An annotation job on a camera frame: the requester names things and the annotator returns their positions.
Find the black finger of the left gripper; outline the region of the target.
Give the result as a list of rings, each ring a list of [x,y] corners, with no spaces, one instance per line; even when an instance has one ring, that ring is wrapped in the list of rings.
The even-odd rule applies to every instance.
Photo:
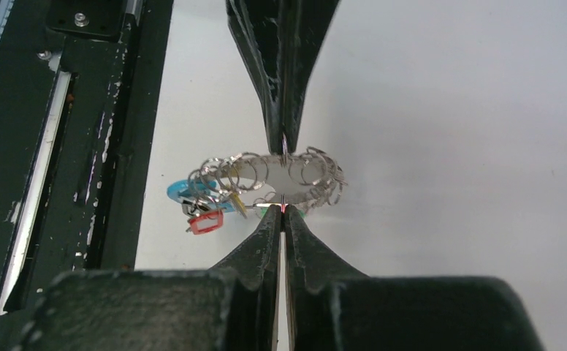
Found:
[[[338,1],[281,2],[281,136],[296,151],[309,79]]]
[[[260,101],[268,149],[284,153],[279,1],[227,1],[229,30]]]

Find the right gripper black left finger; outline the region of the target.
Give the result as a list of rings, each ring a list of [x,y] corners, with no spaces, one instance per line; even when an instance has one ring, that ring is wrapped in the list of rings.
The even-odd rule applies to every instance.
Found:
[[[282,214],[206,270],[56,277],[17,350],[275,350]]]

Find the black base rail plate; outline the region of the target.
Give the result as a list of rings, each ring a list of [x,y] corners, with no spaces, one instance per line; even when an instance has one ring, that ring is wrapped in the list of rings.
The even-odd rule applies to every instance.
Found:
[[[60,273],[134,268],[172,6],[0,3],[0,350]]]

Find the large keyring with key tags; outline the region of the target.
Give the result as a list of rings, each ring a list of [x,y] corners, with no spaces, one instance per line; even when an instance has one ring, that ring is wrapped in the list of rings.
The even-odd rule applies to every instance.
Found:
[[[170,184],[167,196],[180,204],[187,232],[202,235],[222,228],[226,214],[262,217],[272,205],[282,211],[293,205],[305,216],[338,204],[347,185],[338,162],[309,146],[300,154],[246,151],[206,159],[187,178]]]

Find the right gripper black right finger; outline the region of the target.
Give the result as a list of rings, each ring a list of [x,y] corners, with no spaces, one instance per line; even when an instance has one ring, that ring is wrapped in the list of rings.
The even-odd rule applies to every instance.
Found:
[[[293,350],[542,350],[519,296],[491,276],[368,276],[284,213]]]

